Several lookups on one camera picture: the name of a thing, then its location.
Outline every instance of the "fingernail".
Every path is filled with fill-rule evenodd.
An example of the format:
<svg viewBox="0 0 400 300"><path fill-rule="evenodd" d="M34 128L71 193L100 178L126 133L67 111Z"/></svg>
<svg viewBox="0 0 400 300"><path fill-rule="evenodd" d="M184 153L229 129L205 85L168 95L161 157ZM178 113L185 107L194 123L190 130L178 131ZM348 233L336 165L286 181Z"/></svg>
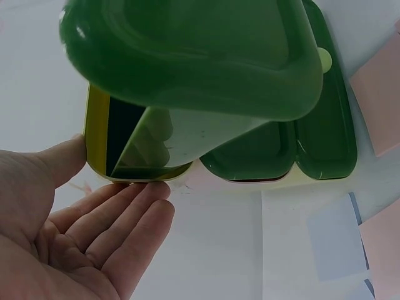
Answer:
<svg viewBox="0 0 400 300"><path fill-rule="evenodd" d="M72 137L72 139L80 139L81 136L82 136L82 134L77 133L77 134L74 134L74 136Z"/></svg>

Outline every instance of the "white background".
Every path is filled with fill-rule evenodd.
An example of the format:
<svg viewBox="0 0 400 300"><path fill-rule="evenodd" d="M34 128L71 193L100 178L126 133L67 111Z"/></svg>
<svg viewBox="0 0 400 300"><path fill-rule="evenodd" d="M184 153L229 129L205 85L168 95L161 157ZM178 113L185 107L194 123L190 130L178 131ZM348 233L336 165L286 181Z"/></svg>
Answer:
<svg viewBox="0 0 400 300"><path fill-rule="evenodd" d="M398 0L317 3L330 24L346 77L388 40L400 19ZM0 0L0 148L38 151L83 128L87 84L59 43L62 5L57 0ZM373 156L350 94L359 162L348 180L265 192L263 201L259 192L175 191L171 234L135 299L343 299L355 288L368 274L318 283L304 228L310 213L348 191L356 193L363 220L400 198L400 149L380 159ZM88 168L73 182L82 185L84 180L92 187L104 184ZM82 195L64 186L54 208Z"/></svg>

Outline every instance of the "green plastic container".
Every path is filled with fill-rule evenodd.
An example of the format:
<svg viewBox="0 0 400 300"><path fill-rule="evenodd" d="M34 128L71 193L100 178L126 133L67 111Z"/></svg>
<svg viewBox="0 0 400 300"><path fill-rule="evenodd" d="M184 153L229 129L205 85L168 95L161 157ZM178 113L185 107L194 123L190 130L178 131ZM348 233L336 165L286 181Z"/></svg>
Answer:
<svg viewBox="0 0 400 300"><path fill-rule="evenodd" d="M321 95L301 0L68 0L60 36L105 95L107 123L89 122L85 135L88 159L110 178L162 178L263 124L305 116ZM98 121L95 100L87 115Z"/></svg>
<svg viewBox="0 0 400 300"><path fill-rule="evenodd" d="M356 138L338 57L319 8L304 7L320 48L332 57L317 106L305 117L270 123L218 147L201 158L215 175L232 181L279 179L294 162L313 179L345 178L357 161Z"/></svg>

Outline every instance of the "blue sticky note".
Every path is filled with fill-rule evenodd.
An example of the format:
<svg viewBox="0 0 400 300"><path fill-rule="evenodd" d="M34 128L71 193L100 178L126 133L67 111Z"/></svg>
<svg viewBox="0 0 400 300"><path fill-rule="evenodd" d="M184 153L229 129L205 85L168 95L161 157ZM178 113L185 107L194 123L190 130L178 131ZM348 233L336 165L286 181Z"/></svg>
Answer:
<svg viewBox="0 0 400 300"><path fill-rule="evenodd" d="M367 271L358 222L349 194L329 203L307 220L320 281Z"/></svg>
<svg viewBox="0 0 400 300"><path fill-rule="evenodd" d="M345 300L375 300L373 292L370 290L371 288L371 282L365 280L355 290L351 291Z"/></svg>

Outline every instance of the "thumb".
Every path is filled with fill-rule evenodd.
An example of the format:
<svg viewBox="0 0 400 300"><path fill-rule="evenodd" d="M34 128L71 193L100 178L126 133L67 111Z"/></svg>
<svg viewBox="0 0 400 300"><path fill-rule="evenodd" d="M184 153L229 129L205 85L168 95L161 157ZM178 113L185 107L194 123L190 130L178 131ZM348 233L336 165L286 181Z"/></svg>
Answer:
<svg viewBox="0 0 400 300"><path fill-rule="evenodd" d="M74 177L86 163L86 146L82 135L34 154L47 167L54 188Z"/></svg>

